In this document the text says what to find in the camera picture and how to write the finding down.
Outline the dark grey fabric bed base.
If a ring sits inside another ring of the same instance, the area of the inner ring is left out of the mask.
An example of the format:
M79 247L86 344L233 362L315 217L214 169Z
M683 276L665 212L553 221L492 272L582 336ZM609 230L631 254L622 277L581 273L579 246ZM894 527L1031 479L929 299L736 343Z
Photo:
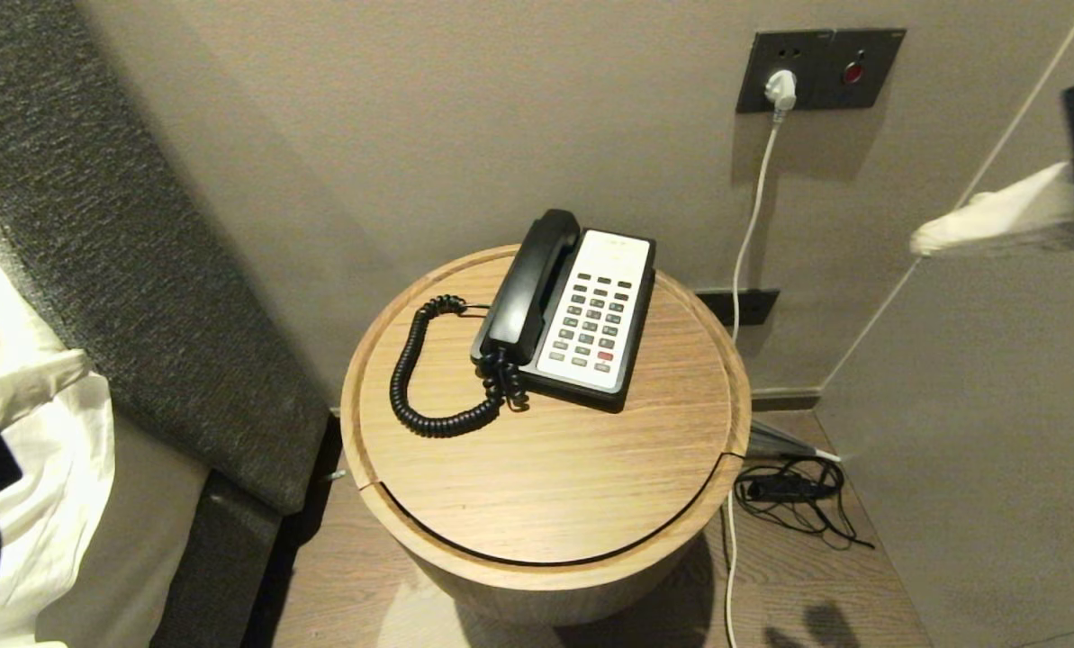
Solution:
M266 503L209 472L149 648L240 648L281 521Z

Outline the black and white telephone base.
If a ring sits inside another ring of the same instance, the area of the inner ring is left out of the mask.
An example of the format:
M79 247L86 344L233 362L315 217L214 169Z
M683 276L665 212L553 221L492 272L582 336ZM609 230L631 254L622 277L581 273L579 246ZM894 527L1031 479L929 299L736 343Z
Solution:
M583 229L563 259L545 308L545 329L521 389L596 411L623 411L651 303L656 243Z

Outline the beige bed sheet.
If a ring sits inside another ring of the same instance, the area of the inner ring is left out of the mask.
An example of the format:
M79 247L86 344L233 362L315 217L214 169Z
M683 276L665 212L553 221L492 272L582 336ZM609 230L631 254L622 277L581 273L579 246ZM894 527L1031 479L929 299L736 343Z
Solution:
M115 477L78 577L41 611L66 648L149 648L209 475L193 456L115 414Z

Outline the white bedding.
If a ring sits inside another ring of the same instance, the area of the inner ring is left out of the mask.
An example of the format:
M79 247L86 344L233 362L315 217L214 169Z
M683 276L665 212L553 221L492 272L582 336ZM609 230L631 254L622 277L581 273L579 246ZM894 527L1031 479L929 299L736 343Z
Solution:
M0 648L40 640L41 611L78 577L115 477L108 381L68 348L0 267L0 429L21 480L0 493Z

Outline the white power plug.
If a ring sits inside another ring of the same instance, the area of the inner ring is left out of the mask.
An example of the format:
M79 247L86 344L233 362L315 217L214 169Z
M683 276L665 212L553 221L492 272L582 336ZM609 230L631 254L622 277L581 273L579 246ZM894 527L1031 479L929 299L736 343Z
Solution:
M790 69L778 69L764 83L764 97L775 115L788 113L799 102L796 74Z

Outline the grey tapered object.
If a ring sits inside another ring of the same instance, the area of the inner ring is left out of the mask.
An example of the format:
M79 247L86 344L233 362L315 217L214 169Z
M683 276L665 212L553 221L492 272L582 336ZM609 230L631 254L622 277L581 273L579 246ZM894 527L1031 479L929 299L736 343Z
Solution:
M777 427L761 421L751 423L750 438L744 456L746 459L819 458L833 461L833 463L842 461L840 456L836 453L809 445L804 440L793 437L788 432L783 432Z

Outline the dark plate with red button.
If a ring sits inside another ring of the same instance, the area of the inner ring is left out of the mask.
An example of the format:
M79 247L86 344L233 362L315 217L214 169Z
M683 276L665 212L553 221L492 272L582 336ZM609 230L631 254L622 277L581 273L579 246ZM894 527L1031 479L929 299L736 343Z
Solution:
M837 30L822 62L817 102L824 110L873 107L906 29Z

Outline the black telephone handset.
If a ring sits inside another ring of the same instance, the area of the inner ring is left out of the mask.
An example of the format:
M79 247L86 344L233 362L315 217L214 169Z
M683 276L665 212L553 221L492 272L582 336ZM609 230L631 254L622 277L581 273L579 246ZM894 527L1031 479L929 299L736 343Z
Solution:
M549 210L532 224L474 341L475 361L502 350L512 364L528 364L545 329L558 267L579 235L581 225L570 211Z

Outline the black wall outlet plate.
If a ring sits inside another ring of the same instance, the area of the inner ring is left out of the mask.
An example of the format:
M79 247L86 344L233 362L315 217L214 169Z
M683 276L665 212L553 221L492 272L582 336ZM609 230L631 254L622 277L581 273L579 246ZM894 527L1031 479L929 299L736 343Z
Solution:
M708 290L698 291L696 296L727 328L731 328L734 321L737 321L738 327L761 327L775 307L781 291Z

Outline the grey upholstered headboard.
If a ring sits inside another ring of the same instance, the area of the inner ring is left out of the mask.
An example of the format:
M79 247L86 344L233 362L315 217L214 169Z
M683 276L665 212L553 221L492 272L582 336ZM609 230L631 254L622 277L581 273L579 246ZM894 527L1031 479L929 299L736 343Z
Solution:
M302 508L326 403L73 0L0 0L0 264L131 419Z

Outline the black power adapter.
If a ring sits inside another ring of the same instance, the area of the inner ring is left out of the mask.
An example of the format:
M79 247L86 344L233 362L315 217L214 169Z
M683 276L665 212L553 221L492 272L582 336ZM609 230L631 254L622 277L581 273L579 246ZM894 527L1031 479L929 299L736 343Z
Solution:
M750 480L744 492L754 503L814 503L833 498L838 488L799 475L764 475Z

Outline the round wooden side table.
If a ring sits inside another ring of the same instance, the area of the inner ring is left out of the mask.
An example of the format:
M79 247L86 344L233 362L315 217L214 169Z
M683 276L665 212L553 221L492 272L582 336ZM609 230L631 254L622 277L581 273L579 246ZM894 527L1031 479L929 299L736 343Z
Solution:
M643 597L717 516L749 446L751 390L717 317L657 271L623 411L533 393L528 409L470 434L413 435L388 398L413 311L441 294L490 300L516 250L447 262L384 304L340 394L347 467L373 516L462 606L583 624Z

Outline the brown skirting board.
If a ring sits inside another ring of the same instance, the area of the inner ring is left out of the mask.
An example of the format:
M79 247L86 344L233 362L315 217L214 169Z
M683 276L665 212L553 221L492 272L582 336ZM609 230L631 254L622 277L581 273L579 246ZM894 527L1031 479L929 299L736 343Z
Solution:
M821 395L821 387L761 389L752 393L752 411L813 411Z

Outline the dark grey socket plate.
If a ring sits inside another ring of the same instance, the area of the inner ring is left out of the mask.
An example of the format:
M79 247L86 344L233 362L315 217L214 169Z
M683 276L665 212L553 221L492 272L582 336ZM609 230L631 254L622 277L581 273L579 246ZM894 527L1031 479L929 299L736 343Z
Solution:
M797 111L816 110L814 95L819 86L819 70L834 30L760 31L754 35L749 62L739 91L736 112L763 113L772 110L764 87L780 70L796 78Z

